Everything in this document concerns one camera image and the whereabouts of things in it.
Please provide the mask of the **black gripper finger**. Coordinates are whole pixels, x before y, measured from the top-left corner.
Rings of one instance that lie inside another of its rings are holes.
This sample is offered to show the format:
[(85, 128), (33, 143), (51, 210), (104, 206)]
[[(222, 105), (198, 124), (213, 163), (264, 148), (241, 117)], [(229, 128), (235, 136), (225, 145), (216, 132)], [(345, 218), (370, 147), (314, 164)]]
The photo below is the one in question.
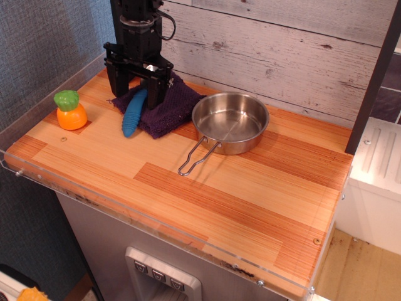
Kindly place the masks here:
[(155, 109), (164, 101), (165, 94), (170, 87), (171, 77), (157, 78), (150, 77), (147, 80), (147, 107), (150, 110)]
[(126, 66), (106, 61), (107, 75), (112, 93), (116, 97), (124, 96), (129, 90), (129, 83), (135, 75)]

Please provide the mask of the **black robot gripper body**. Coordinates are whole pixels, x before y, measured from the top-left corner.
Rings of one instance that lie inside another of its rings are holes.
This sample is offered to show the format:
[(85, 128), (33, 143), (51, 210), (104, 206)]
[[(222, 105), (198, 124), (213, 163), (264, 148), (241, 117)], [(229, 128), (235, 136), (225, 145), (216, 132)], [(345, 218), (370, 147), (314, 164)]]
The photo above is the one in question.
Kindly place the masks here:
[(121, 21), (123, 43), (107, 42), (106, 61), (126, 66), (135, 77), (171, 77), (173, 64), (161, 55), (163, 40), (161, 21)]

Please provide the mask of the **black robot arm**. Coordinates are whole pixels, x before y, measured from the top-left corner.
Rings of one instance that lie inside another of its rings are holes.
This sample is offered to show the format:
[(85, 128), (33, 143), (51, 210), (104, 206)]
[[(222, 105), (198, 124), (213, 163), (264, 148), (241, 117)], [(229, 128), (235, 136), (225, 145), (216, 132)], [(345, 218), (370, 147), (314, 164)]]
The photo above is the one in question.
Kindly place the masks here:
[(133, 77), (147, 82), (150, 110), (164, 101), (174, 65), (162, 55), (163, 1), (111, 1), (116, 43), (107, 42), (105, 66), (112, 93), (128, 93)]

